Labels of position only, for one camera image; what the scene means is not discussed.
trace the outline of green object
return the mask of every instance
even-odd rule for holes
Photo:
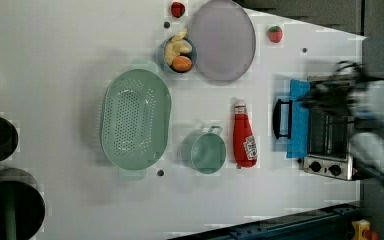
[[[16,216],[15,216],[15,207],[14,207],[14,192],[11,189],[11,186],[6,186],[5,194],[5,230],[6,230],[6,240],[16,240],[17,239],[17,225],[16,225]]]
[[[156,163],[165,151],[170,111],[170,92],[156,72],[133,69],[120,75],[104,102],[101,143],[108,159],[121,172],[140,178],[140,170]]]
[[[279,26],[274,26],[269,29],[269,32],[278,32],[282,30]]]
[[[220,137],[222,128],[213,126],[208,132],[195,131],[183,141],[181,155],[189,166],[203,174],[217,172],[226,159],[226,145]]]

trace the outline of purple plate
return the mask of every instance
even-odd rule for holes
[[[199,55],[196,66],[210,80],[237,80],[254,59],[254,26],[242,7],[230,0],[203,5],[189,27],[189,38]]]

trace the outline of oven knob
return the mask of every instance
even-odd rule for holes
[[[342,172],[341,167],[339,167],[338,165],[333,165],[332,167],[329,168],[329,171],[335,177],[341,175],[341,172]]]
[[[313,172],[319,172],[320,169],[322,169],[322,165],[320,165],[320,163],[318,163],[318,162],[313,162],[310,165],[310,168],[311,168],[311,170],[313,170]]]

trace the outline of red object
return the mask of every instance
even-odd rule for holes
[[[185,13],[185,10],[186,10],[185,5],[183,5],[182,3],[174,2],[173,4],[171,4],[171,14],[175,18],[179,18],[183,16],[183,14]]]
[[[377,234],[377,232],[373,232],[371,230],[364,231],[363,236],[367,240],[379,240],[379,235]]]
[[[280,27],[275,26],[269,29],[269,39],[271,42],[279,43],[283,38],[283,31]]]
[[[233,153],[241,167],[252,167],[257,163],[257,145],[249,124],[245,102],[235,104],[235,126],[233,129]]]

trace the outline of tomato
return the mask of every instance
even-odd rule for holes
[[[283,38],[283,31],[280,27],[275,26],[269,29],[269,39],[271,42],[279,43]]]

